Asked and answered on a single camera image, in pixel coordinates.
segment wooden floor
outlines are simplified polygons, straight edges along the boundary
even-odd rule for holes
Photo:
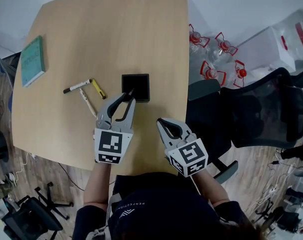
[[[57,240],[66,240],[72,236],[75,224],[75,217],[77,210],[82,207],[83,191],[75,187],[75,185],[68,179],[66,173],[62,170],[57,162],[53,162],[41,157],[35,159],[23,150],[13,147],[13,139],[11,135],[11,113],[8,110],[8,99],[11,95],[11,88],[9,81],[4,73],[0,73],[0,130],[4,133],[7,144],[9,146],[9,162],[0,162],[0,178],[4,179],[4,174],[8,172],[18,172],[21,170],[20,163],[28,164],[22,167],[22,172],[18,173],[17,187],[11,193],[15,200],[19,200],[26,195],[35,196],[34,189],[40,187],[45,190],[46,184],[53,182],[52,199],[54,202],[69,203],[74,202],[74,207],[64,208],[61,211],[70,216],[70,220],[66,221],[57,217],[63,226],[63,231],[60,231],[56,237]],[[287,174],[289,167],[285,165],[271,165],[274,171],[268,168],[268,163],[274,161],[275,148],[257,146],[257,147],[232,147],[220,160],[229,165],[234,160],[238,161],[238,171],[223,184],[227,190],[231,200],[238,201],[241,208],[246,212],[250,219],[254,219],[254,210],[258,204],[255,204],[259,199],[265,197],[271,185],[275,185],[279,176]],[[298,165],[298,159],[290,159],[285,161],[288,165],[295,163]],[[82,189],[85,189],[88,181],[90,171],[66,166],[72,180]],[[207,167],[208,171],[215,175],[218,170],[213,166]],[[287,186],[294,185],[297,178],[288,177],[285,182],[286,175],[283,175],[277,184],[277,191],[272,196],[272,200],[278,202],[282,199]],[[111,177],[110,182],[115,180],[115,176]],[[50,238],[51,233],[42,236],[42,238]]]

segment book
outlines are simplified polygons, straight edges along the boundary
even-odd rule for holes
[[[39,35],[21,51],[21,82],[27,87],[45,73],[43,38]]]

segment pen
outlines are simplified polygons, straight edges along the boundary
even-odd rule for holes
[[[80,95],[83,98],[83,100],[87,103],[87,106],[89,107],[90,112],[96,118],[97,117],[97,113],[95,112],[94,108],[90,104],[90,101],[88,100],[88,98],[87,98],[86,94],[84,93],[83,89],[79,88],[79,92],[80,92]]]
[[[100,97],[104,100],[106,99],[106,95],[103,92],[103,90],[100,88],[100,86],[97,84],[97,82],[95,81],[95,79],[90,79],[91,83],[93,84],[93,86],[95,87],[95,89],[97,90],[97,92],[99,93]]]
[[[75,90],[75,89],[77,89],[77,88],[79,88],[79,87],[82,87],[82,86],[85,86],[85,85],[89,85],[91,82],[92,82],[92,80],[91,80],[91,79],[88,79],[88,80],[85,81],[85,82],[81,82],[81,83],[79,83],[79,84],[76,84],[76,85],[74,85],[74,86],[72,86],[72,87],[69,87],[69,88],[63,90],[63,93],[64,93],[64,94],[69,93],[70,91]]]

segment table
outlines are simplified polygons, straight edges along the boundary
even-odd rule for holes
[[[63,90],[95,78],[112,97],[121,93],[122,74],[149,74],[150,102],[136,104],[133,139],[112,173],[176,174],[164,159],[156,120],[185,120],[188,33],[187,0],[54,0],[44,4],[26,45],[38,35],[43,37],[46,73],[22,87],[18,64],[12,101],[14,146],[91,170],[96,119],[79,90],[67,94]],[[92,85],[83,89],[98,111],[104,101]]]

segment shirt logo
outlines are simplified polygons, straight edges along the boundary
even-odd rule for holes
[[[135,210],[135,209],[129,209],[129,210],[123,211],[119,218],[121,218],[121,217],[123,217],[123,216],[126,216],[126,215],[128,215],[128,214],[130,214],[130,213],[133,212],[134,210]]]

